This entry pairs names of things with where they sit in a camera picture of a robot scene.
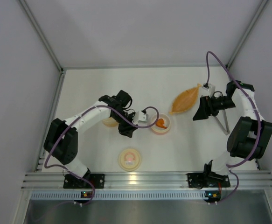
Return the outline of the orange shrimp food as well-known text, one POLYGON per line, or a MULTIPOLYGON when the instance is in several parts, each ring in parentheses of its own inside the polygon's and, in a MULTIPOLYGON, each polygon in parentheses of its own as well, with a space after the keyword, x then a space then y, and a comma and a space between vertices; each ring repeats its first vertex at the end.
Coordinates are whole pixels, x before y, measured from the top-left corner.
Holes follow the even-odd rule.
POLYGON ((155 125, 159 128, 167 129, 167 127, 165 126, 165 121, 162 118, 158 119, 155 125))

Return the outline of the metal tongs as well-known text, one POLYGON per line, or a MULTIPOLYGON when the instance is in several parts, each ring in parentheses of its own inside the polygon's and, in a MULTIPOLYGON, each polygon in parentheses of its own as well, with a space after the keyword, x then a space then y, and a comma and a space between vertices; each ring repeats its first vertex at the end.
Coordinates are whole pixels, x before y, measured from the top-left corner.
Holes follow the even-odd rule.
POLYGON ((225 135, 230 134, 230 129, 229 129, 229 123, 228 123, 228 119, 227 119, 227 114, 225 110, 222 110, 223 112, 223 124, 221 123, 221 121, 218 119, 217 116, 214 116, 214 119, 216 121, 216 123, 218 124, 218 126, 220 127, 220 129, 222 130, 222 132, 225 135))

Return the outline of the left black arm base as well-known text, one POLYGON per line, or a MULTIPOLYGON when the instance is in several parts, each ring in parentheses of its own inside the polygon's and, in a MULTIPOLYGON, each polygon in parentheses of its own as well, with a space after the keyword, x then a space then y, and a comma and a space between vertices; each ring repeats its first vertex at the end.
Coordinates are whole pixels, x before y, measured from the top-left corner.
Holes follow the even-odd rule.
MULTIPOLYGON (((103 189, 105 184, 105 174, 90 174, 88 182, 90 182, 96 189, 103 189)), ((63 188, 91 189, 91 185, 81 179, 74 177, 73 175, 67 174, 64 176, 63 188)))

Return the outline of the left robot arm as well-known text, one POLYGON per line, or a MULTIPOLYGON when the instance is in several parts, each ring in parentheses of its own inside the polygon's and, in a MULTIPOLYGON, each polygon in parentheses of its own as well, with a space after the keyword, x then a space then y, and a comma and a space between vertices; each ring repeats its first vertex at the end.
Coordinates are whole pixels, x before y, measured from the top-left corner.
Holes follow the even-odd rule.
POLYGON ((115 96, 104 95, 86 111, 66 120, 54 119, 49 127, 44 149, 48 152, 45 168, 60 167, 80 178, 89 179, 90 170, 78 156, 78 137, 98 122, 113 118, 119 134, 131 138, 137 126, 133 124, 135 112, 128 113, 132 97, 123 90, 115 96))

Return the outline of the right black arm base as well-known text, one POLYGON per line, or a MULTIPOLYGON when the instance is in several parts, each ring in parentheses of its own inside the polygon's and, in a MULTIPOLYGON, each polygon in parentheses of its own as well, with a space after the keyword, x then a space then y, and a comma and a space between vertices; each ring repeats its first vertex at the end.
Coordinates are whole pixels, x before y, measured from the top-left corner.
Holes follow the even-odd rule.
POLYGON ((188 186, 190 188, 218 188, 219 184, 223 188, 230 187, 229 177, 227 175, 207 175, 205 173, 188 173, 188 186))

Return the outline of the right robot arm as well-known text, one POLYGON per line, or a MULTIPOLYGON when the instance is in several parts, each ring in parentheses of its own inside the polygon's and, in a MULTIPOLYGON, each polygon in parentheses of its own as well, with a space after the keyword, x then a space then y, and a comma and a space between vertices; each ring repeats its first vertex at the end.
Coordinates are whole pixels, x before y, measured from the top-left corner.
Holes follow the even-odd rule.
POLYGON ((226 85, 225 94, 216 91, 211 84, 204 84, 202 88, 207 94, 200 97, 194 121, 205 120, 210 116, 216 118, 219 112, 226 112, 231 108, 236 109, 239 117, 233 130, 229 130, 228 124, 217 122, 229 136, 227 150, 204 165, 205 179, 222 182, 230 168, 242 165, 241 162, 231 165, 232 157, 242 158, 244 162, 262 158, 272 135, 272 123, 265 121, 261 116, 255 102, 253 85, 238 80, 231 81, 226 85))

